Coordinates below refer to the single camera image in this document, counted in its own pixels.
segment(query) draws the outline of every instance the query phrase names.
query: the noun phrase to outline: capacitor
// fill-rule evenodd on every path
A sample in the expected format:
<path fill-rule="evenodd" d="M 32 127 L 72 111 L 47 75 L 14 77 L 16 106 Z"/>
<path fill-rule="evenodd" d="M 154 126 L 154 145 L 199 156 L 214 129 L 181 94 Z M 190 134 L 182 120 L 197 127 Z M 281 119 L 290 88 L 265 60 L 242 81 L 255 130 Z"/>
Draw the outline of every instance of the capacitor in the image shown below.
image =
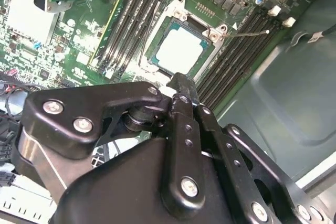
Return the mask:
<path fill-rule="evenodd" d="M 67 25 L 70 27 L 74 27 L 76 25 L 76 22 L 71 18 L 67 21 Z"/>
<path fill-rule="evenodd" d="M 262 4 L 263 4 L 263 0 L 253 0 L 253 2 L 254 2 L 256 5 L 262 5 Z"/>

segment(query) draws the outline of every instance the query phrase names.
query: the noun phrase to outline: screw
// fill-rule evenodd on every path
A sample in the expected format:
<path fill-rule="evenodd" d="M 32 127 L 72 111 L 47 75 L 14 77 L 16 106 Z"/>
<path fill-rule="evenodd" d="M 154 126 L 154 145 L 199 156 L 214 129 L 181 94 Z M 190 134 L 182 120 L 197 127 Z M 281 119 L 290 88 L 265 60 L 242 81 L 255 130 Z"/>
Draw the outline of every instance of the screw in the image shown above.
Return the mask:
<path fill-rule="evenodd" d="M 266 210 L 261 206 L 261 204 L 257 202 L 252 203 L 252 210 L 254 214 L 258 217 L 259 220 L 266 222 L 268 220 L 268 216 Z"/>
<path fill-rule="evenodd" d="M 92 123 L 86 118 L 78 118 L 74 120 L 74 128 L 82 133 L 88 133 L 92 130 Z"/>
<path fill-rule="evenodd" d="M 210 34 L 210 40 L 217 40 L 218 39 L 218 35 L 217 34 Z"/>
<path fill-rule="evenodd" d="M 299 213 L 301 214 L 301 216 L 305 219 L 305 220 L 310 220 L 310 214 L 308 213 L 308 211 L 306 210 L 306 208 L 302 205 L 298 205 L 298 209 L 299 209 Z"/>
<path fill-rule="evenodd" d="M 315 207 L 310 207 L 310 211 L 313 213 L 313 215 L 315 215 L 316 218 L 323 220 L 322 214 Z"/>
<path fill-rule="evenodd" d="M 187 194 L 189 197 L 195 197 L 198 194 L 196 183 L 189 178 L 182 179 L 181 187 L 184 193 Z"/>
<path fill-rule="evenodd" d="M 149 87 L 149 88 L 148 88 L 148 91 L 151 92 L 152 94 L 155 94 L 155 95 L 158 94 L 158 93 L 157 93 L 158 91 L 156 90 L 156 88 L 153 88 L 153 87 Z"/>
<path fill-rule="evenodd" d="M 181 96 L 180 96 L 180 99 L 181 99 L 182 102 L 184 102 L 184 103 L 188 103 L 188 99 L 187 99 L 187 97 L 181 95 Z"/>
<path fill-rule="evenodd" d="M 45 112 L 53 115 L 60 114 L 63 111 L 63 105 L 56 101 L 48 101 L 43 104 Z"/>
<path fill-rule="evenodd" d="M 232 131 L 236 134 L 236 135 L 240 135 L 240 131 L 239 129 L 237 129 L 236 127 L 232 126 L 231 127 Z"/>
<path fill-rule="evenodd" d="M 206 114 L 208 114 L 208 115 L 211 114 L 210 109 L 208 109 L 207 107 L 203 107 L 203 111 L 204 111 Z"/>

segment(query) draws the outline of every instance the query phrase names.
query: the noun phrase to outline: integrated circuit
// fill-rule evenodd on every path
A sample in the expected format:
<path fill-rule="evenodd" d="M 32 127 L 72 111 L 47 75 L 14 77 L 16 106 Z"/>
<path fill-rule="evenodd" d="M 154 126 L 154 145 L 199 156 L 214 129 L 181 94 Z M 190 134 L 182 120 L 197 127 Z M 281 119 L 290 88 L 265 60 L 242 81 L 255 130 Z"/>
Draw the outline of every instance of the integrated circuit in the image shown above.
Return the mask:
<path fill-rule="evenodd" d="M 233 4 L 232 0 L 225 0 L 223 5 L 222 5 L 222 9 L 224 10 L 230 10 L 231 6 Z"/>

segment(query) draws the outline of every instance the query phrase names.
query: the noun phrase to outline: white plastic part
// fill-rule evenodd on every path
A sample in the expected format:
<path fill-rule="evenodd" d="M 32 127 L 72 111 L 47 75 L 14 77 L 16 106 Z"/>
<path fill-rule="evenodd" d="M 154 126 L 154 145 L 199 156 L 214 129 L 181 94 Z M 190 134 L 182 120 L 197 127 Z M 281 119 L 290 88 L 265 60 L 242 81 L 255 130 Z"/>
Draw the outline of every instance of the white plastic part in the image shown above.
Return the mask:
<path fill-rule="evenodd" d="M 11 186 L 0 188 L 0 211 L 8 214 L 47 224 L 56 208 L 49 191 L 25 176 L 16 175 Z"/>
<path fill-rule="evenodd" d="M 271 17 L 276 17 L 280 13 L 281 8 L 279 6 L 274 6 L 271 10 L 268 11 L 268 15 Z"/>
<path fill-rule="evenodd" d="M 295 22 L 296 22 L 296 19 L 294 19 L 293 17 L 289 17 L 284 22 L 282 22 L 282 25 L 286 27 L 292 27 Z"/>

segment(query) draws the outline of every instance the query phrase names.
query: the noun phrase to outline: green circuit board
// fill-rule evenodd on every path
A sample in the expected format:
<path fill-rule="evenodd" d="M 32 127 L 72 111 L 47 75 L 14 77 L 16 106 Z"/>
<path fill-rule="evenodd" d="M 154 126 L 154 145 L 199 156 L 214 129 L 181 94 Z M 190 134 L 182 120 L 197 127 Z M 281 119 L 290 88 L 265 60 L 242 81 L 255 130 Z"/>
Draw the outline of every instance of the green circuit board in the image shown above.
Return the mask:
<path fill-rule="evenodd" d="M 0 70 L 7 72 L 17 70 L 14 72 L 18 80 L 50 88 L 137 80 L 147 80 L 160 86 L 167 81 L 167 77 L 160 74 L 157 69 L 144 71 L 138 66 L 139 55 L 147 36 L 141 36 L 140 29 L 134 29 L 137 36 L 128 40 L 130 34 L 126 31 L 132 31 L 131 24 L 139 25 L 141 23 L 139 18 L 134 18 L 134 22 L 130 20 L 129 26 L 125 26 L 122 39 L 115 39 L 118 41 L 116 50 L 124 50 L 118 59 L 118 64 L 109 64 L 109 68 L 102 69 L 100 52 L 108 47 L 111 37 L 117 37 L 114 31 L 118 24 L 128 18 L 123 15 L 125 9 L 132 8 L 128 6 L 130 0 L 77 0 L 71 9 L 55 14 L 53 21 L 49 21 L 50 36 L 45 36 L 45 41 L 37 40 L 33 35 L 25 33 L 27 27 L 23 24 L 16 25 L 13 22 L 14 18 L 20 19 L 24 14 L 15 16 L 11 13 L 11 9 L 13 11 L 18 8 L 12 6 L 12 1 L 16 0 L 0 0 Z M 155 26 L 160 15 L 172 1 L 174 0 L 161 0 L 156 9 L 155 6 L 150 6 L 155 12 L 149 22 L 151 26 L 147 25 L 148 33 L 144 33 L 145 35 L 150 37 L 150 28 Z M 298 19 L 313 0 L 262 1 L 272 1 L 284 12 Z M 230 0 L 230 6 L 225 3 L 226 0 L 185 0 L 184 8 L 207 25 L 216 27 L 224 24 L 227 27 L 227 34 L 234 34 L 256 7 L 255 0 Z M 40 25 L 38 20 L 32 19 L 31 22 L 35 27 Z M 144 55 L 149 63 L 153 63 L 151 62 L 153 52 L 157 50 L 165 32 L 170 29 L 171 22 L 171 17 L 165 19 L 145 49 Z M 223 41 L 221 48 L 225 47 L 227 41 Z M 128 44 L 134 45 L 134 49 L 128 48 Z M 206 51 L 188 72 L 191 77 L 196 75 L 210 52 L 214 50 L 210 42 L 204 48 Z"/>

